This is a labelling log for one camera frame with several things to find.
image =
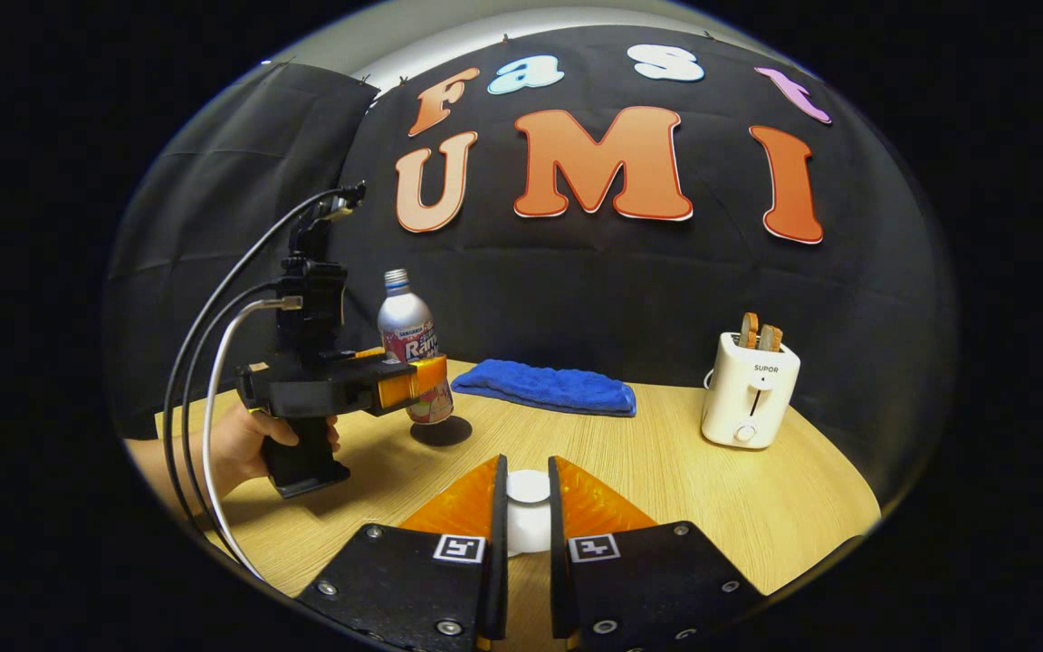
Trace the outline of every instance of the black handle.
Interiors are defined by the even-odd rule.
[[[287,421],[300,442],[284,445],[266,437],[260,451],[278,494],[292,498],[348,479],[350,472],[333,458],[326,416],[289,418]]]

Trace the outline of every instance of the black coaster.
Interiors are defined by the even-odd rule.
[[[472,434],[472,426],[460,416],[451,416],[440,424],[414,424],[409,434],[426,445],[453,445],[467,440]]]

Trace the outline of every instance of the blue towel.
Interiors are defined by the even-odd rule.
[[[634,416],[634,390],[593,371],[485,360],[458,376],[453,391],[576,414]]]

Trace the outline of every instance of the human hand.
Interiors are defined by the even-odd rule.
[[[326,421],[328,441],[336,453],[340,450],[340,434],[334,426],[336,416],[328,417]],[[260,454],[265,437],[272,437],[282,445],[297,445],[300,441],[285,418],[268,416],[262,411],[248,412],[241,403],[233,405],[212,426],[212,480],[217,496],[226,496],[244,480],[268,475],[268,466]]]

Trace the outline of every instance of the bottle label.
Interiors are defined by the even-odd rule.
[[[434,322],[426,321],[409,329],[398,329],[381,334],[385,351],[396,356],[402,362],[413,362],[440,355]],[[406,408],[409,418],[416,424],[436,424],[445,420],[453,413],[453,394],[448,381],[430,389],[418,397],[417,404]]]

